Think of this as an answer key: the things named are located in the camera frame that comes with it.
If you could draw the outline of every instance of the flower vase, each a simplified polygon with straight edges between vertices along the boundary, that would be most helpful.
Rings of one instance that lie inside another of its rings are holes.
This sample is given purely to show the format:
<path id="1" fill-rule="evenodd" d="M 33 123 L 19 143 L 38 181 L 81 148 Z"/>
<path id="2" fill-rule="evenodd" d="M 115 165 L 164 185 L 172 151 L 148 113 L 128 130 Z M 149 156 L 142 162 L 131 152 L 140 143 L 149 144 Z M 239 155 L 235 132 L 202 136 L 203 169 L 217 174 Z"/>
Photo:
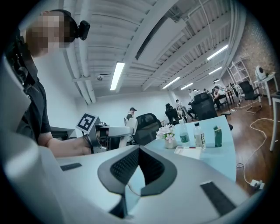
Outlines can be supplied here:
<path id="1" fill-rule="evenodd" d="M 165 141 L 165 148 L 167 149 L 174 149 L 177 146 L 177 142 L 175 139 L 171 140 L 171 142 L 169 142 L 168 140 L 164 140 Z"/>

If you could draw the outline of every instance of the power strip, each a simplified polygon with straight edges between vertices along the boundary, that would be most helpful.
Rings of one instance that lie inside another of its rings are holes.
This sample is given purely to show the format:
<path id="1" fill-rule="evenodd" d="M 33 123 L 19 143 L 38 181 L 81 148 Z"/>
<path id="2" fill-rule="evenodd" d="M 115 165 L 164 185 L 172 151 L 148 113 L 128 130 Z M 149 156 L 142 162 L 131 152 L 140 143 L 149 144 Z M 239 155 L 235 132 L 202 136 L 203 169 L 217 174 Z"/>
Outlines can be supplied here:
<path id="1" fill-rule="evenodd" d="M 252 186 L 255 189 L 263 189 L 264 187 L 264 183 L 263 181 L 257 181 L 257 180 L 252 180 L 252 182 L 250 183 L 250 186 Z"/>

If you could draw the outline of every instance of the plastic water bottle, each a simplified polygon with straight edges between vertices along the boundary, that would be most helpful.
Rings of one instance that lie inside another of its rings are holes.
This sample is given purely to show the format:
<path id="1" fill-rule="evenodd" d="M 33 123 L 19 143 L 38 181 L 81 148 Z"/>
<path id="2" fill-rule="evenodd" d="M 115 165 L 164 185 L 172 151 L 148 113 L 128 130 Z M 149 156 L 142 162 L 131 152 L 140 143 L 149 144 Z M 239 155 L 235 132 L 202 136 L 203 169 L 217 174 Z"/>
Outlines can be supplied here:
<path id="1" fill-rule="evenodd" d="M 184 124 L 184 120 L 179 120 L 180 123 L 180 138 L 183 146 L 189 146 L 189 134 L 187 126 Z"/>
<path id="2" fill-rule="evenodd" d="M 204 133 L 201 129 L 201 126 L 199 124 L 199 122 L 194 124 L 194 130 L 193 130 L 193 134 L 194 134 L 194 141 L 196 143 L 196 147 L 201 147 L 203 150 L 206 148 L 205 147 L 205 139 L 204 139 Z"/>

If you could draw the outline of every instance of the green bottle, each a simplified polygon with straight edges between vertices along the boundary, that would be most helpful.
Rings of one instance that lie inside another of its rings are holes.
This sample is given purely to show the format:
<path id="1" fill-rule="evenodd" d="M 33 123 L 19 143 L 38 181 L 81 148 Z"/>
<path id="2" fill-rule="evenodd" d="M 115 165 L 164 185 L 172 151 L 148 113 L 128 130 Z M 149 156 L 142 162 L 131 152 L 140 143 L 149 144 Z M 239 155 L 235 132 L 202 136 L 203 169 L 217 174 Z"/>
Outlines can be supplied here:
<path id="1" fill-rule="evenodd" d="M 215 147 L 222 147 L 222 129 L 218 126 L 214 127 Z"/>

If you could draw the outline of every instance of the white flowers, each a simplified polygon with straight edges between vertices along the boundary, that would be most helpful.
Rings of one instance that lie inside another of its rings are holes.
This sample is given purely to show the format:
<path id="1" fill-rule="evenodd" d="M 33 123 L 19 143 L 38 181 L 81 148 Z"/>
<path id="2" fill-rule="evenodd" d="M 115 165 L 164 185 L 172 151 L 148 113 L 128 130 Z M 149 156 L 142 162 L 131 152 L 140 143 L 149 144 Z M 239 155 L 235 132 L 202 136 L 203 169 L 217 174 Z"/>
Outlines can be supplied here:
<path id="1" fill-rule="evenodd" d="M 171 125 L 166 125 L 163 126 L 157 131 L 156 138 L 158 139 L 165 139 L 168 140 L 169 143 L 171 143 L 175 138 L 174 138 L 174 128 Z"/>

